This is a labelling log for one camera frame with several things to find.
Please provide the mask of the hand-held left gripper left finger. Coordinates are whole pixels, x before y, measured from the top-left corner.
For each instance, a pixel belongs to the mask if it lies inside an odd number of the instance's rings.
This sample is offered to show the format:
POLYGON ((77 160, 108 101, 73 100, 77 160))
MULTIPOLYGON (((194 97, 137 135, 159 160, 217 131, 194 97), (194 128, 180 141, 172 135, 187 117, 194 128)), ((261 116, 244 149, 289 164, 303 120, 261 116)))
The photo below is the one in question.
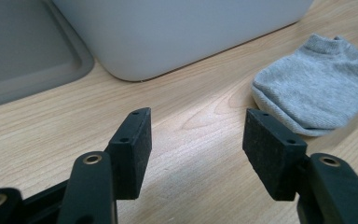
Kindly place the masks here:
POLYGON ((139 197, 152 150, 151 109, 130 112, 103 151, 76 159, 57 224, 118 224, 117 201, 139 197))

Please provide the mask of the grey ankle sock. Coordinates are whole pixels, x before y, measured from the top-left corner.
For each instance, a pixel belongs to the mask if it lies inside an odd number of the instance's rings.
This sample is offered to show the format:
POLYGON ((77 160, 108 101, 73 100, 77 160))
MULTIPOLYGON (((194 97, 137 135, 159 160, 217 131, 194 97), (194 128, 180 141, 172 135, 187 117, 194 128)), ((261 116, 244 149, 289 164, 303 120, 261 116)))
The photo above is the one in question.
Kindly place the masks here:
POLYGON ((311 35, 255 76, 252 95, 294 133, 331 133, 358 113, 358 49, 341 36, 311 35))

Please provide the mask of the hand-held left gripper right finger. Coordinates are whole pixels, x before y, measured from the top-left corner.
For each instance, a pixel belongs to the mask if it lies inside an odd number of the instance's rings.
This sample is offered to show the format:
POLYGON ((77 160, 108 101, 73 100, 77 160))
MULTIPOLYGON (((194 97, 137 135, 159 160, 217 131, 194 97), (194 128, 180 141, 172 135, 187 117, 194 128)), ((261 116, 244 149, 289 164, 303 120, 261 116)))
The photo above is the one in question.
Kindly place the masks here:
POLYGON ((270 114, 246 110, 242 149, 275 201, 296 196, 301 224, 358 224, 358 175, 342 159, 307 155, 307 144, 270 114))

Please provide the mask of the white compartment storage box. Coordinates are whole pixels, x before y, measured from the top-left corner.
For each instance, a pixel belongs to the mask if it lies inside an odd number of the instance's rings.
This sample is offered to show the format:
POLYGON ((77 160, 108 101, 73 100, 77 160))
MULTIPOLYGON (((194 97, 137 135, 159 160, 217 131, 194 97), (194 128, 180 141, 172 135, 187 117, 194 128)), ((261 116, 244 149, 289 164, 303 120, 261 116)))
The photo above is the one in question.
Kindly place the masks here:
POLYGON ((313 0, 52 0, 114 77, 141 81, 299 21, 313 0))

